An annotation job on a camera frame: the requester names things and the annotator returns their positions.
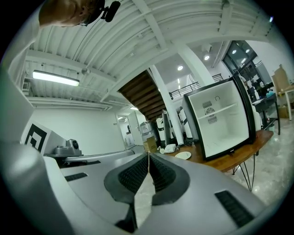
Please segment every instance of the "mini fridge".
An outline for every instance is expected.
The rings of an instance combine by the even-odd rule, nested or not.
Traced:
[[[239,78],[232,77],[185,94],[183,109],[197,152],[204,160],[255,141],[251,102]]]

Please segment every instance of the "railing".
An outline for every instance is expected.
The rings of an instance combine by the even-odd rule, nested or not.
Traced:
[[[216,83],[223,80],[221,74],[217,74],[215,76],[212,76],[212,78]],[[195,82],[191,85],[188,85],[188,86],[185,86],[181,89],[170,92],[170,97],[172,100],[174,100],[174,99],[180,98],[181,96],[183,96],[186,93],[197,90],[199,88],[201,88],[201,85],[199,84],[199,82]]]

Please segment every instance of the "ceiling light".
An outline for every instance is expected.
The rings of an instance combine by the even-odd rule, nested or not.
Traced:
[[[46,73],[43,71],[34,70],[33,71],[33,78],[39,79],[39,80],[45,80],[50,82],[56,82],[56,83],[63,83],[66,85],[71,86],[78,86],[79,80],[73,79],[73,78],[67,78],[61,75],[53,74],[53,73]]]

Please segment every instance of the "cardboard box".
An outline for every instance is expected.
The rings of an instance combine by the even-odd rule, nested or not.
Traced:
[[[279,108],[279,116],[280,118],[289,118],[289,112],[287,107]]]
[[[146,142],[143,143],[145,152],[156,152],[157,145],[155,141],[155,137],[150,137]]]
[[[275,75],[272,76],[272,80],[277,92],[281,92],[290,86],[286,72],[282,68],[281,64],[280,67],[275,71]]]

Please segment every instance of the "white plate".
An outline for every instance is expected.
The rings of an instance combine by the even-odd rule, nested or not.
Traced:
[[[191,157],[191,153],[190,152],[180,152],[175,157],[187,160],[189,157]]]

